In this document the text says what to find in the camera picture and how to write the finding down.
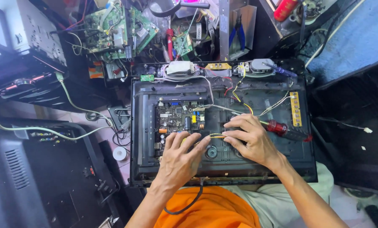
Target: ventilation grille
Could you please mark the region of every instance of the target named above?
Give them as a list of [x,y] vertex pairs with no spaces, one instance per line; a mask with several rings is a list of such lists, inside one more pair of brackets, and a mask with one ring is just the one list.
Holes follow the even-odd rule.
[[24,168],[19,150],[15,149],[6,151],[4,155],[6,157],[7,165],[9,166],[15,188],[20,190],[29,186],[29,177],[27,176],[26,169]]

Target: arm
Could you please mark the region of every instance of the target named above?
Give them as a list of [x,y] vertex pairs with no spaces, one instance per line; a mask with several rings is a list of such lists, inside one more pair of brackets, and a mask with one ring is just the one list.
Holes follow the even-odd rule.
[[126,228],[154,227],[168,200],[196,175],[202,154],[210,142],[210,136],[202,139],[190,152],[187,151],[200,136],[199,133],[191,135],[188,132],[181,132],[171,133],[166,138],[158,174]]
[[224,127],[244,130],[223,132],[228,136],[224,141],[232,144],[245,158],[266,166],[278,176],[309,228],[348,227],[275,148],[257,117],[242,114],[232,118]]

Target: capacitor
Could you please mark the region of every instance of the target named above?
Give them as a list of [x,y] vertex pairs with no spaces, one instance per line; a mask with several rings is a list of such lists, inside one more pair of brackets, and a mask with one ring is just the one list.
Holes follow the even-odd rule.
[[190,130],[192,127],[192,120],[191,117],[185,117],[185,129]]

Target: blue pliers handle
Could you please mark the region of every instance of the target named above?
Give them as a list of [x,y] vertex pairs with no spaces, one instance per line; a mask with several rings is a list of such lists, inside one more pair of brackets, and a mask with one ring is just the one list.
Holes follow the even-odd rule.
[[238,37],[238,40],[240,41],[241,50],[244,50],[245,49],[245,33],[244,33],[244,29],[242,28],[241,15],[237,17],[236,24],[230,33],[230,37],[228,39],[229,47],[233,43],[233,39],[236,35]]

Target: green circuit board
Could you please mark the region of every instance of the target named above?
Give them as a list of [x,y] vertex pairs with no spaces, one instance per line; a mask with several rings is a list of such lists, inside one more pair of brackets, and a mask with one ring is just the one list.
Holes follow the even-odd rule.
[[182,51],[181,51],[181,56],[185,56],[189,52],[193,51],[192,39],[190,38],[189,35],[187,35],[187,37],[185,39],[185,34],[186,34],[186,31],[184,31],[179,36],[174,37],[172,39],[172,42],[174,44],[174,49],[176,50],[176,54],[181,49],[181,46],[182,46],[182,43],[183,43],[183,47],[182,47]]
[[131,7],[130,13],[131,17],[134,15],[136,20],[134,27],[132,28],[134,28],[136,35],[136,54],[138,54],[156,36],[159,29],[155,26],[155,24],[144,17],[138,9]]
[[[100,24],[100,19],[107,9],[96,11],[95,13],[85,16],[85,29],[98,29]],[[117,30],[117,33],[112,34],[107,30],[117,23],[121,18],[120,22],[115,25],[114,29]],[[106,49],[121,48],[123,49],[124,45],[127,45],[127,26],[125,20],[125,8],[120,7],[119,4],[110,11],[110,13],[105,18],[102,28],[103,32],[96,31],[85,31],[85,37],[89,37],[84,42],[84,46],[90,49],[90,53],[100,52]]]

